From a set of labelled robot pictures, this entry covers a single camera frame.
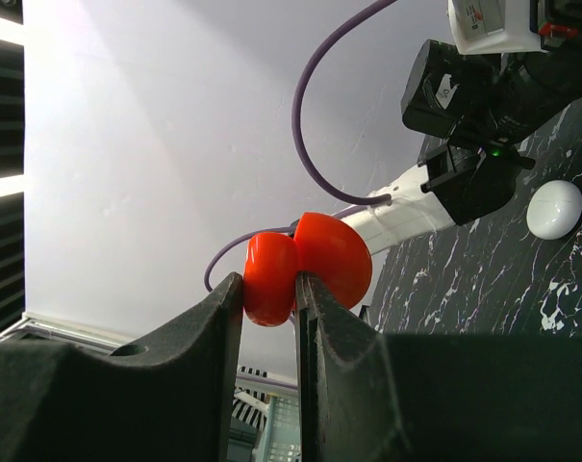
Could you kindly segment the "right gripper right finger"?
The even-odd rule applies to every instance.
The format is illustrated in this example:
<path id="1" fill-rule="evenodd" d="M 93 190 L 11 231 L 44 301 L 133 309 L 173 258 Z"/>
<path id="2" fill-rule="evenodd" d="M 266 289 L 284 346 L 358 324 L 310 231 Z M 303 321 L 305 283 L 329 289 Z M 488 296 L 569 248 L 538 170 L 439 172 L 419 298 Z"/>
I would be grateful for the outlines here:
<path id="1" fill-rule="evenodd" d="M 582 461 L 582 341 L 381 334 L 298 275 L 305 461 Z"/>

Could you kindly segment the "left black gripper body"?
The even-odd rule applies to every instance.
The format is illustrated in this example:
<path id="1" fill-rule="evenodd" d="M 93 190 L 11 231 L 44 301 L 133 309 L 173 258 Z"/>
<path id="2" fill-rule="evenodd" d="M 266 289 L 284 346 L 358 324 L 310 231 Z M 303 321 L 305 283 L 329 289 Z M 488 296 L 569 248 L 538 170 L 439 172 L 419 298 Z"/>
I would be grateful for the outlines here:
<path id="1" fill-rule="evenodd" d="M 429 39 L 413 64 L 403 124 L 451 141 L 523 141 L 582 97 L 582 50 L 463 55 Z"/>

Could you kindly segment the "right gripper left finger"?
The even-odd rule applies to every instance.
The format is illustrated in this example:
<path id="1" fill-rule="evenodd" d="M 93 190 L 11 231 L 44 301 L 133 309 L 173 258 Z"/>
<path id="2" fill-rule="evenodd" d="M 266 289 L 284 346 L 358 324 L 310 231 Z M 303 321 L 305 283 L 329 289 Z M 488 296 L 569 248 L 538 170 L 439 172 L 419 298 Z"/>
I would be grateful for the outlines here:
<path id="1" fill-rule="evenodd" d="M 0 343 L 0 461 L 222 461 L 239 359 L 242 279 L 103 356 Z"/>

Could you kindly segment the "white earbud charging case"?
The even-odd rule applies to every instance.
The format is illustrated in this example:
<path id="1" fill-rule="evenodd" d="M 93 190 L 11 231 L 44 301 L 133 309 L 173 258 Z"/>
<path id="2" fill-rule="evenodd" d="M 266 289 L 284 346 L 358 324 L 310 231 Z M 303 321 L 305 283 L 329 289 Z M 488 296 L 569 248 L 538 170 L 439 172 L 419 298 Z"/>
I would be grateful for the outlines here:
<path id="1" fill-rule="evenodd" d="M 535 237 L 554 241 L 575 227 L 581 213 L 581 191 L 571 182 L 554 180 L 535 191 L 527 208 L 526 223 Z"/>

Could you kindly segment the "red earbud charging case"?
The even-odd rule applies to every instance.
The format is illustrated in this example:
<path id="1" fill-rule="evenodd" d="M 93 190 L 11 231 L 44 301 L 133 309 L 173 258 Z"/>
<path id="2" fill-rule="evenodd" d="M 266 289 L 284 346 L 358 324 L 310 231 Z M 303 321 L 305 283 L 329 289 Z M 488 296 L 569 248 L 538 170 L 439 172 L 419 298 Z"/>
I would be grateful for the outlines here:
<path id="1" fill-rule="evenodd" d="M 243 271 L 243 309 L 254 323 L 283 324 L 295 308 L 295 280 L 312 273 L 342 307 L 357 305 L 371 282 L 372 260 L 365 241 L 339 218 L 302 215 L 292 236 L 264 231 L 251 237 Z"/>

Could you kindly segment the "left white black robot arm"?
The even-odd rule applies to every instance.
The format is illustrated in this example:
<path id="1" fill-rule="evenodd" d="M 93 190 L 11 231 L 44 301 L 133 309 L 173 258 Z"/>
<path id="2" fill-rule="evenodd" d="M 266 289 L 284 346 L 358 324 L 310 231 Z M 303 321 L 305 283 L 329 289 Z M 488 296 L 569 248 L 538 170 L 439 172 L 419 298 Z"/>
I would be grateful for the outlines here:
<path id="1" fill-rule="evenodd" d="M 427 40 L 402 97 L 402 121 L 442 145 L 381 189 L 387 201 L 350 207 L 342 221 L 377 254 L 497 211 L 535 165 L 518 144 L 581 97 L 582 49 L 463 55 Z"/>

